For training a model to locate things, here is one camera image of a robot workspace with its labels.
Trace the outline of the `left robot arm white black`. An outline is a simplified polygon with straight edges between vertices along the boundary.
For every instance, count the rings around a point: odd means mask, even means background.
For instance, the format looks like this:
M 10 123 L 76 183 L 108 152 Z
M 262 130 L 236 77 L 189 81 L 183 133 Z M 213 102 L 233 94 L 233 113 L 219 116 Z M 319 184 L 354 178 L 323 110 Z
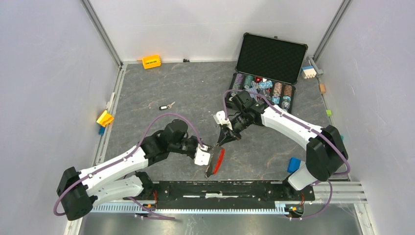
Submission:
M 94 207 L 128 197 L 156 199 L 155 186 L 144 168 L 167 159 L 170 153 L 186 155 L 196 165 L 208 165 L 213 147 L 189 136 L 188 124 L 175 119 L 147 135 L 126 152 L 83 170 L 66 169 L 57 188 L 53 212 L 69 221 L 87 215 Z

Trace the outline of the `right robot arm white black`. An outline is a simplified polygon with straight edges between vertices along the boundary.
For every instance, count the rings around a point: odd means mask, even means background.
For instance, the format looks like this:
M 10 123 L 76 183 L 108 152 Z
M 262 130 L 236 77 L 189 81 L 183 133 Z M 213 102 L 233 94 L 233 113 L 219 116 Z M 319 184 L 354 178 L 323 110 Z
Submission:
M 236 93 L 231 101 L 238 115 L 230 119 L 224 109 L 213 116 L 221 128 L 217 145 L 241 139 L 241 132 L 254 124 L 276 130 L 295 141 L 306 151 L 306 161 L 283 181 L 282 192 L 287 199 L 297 199 L 306 186 L 326 182 L 333 175 L 350 173 L 348 154 L 336 127 L 303 121 L 261 94 L 255 100 L 247 90 L 236 90 Z

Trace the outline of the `red handled keyring tool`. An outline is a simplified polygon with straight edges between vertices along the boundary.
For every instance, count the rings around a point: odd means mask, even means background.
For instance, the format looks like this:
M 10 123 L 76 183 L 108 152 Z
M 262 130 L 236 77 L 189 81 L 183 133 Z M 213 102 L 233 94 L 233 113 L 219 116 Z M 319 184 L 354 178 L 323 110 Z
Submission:
M 225 155 L 225 149 L 221 146 L 215 146 L 209 153 L 210 159 L 205 172 L 206 178 L 209 178 L 219 171 Z

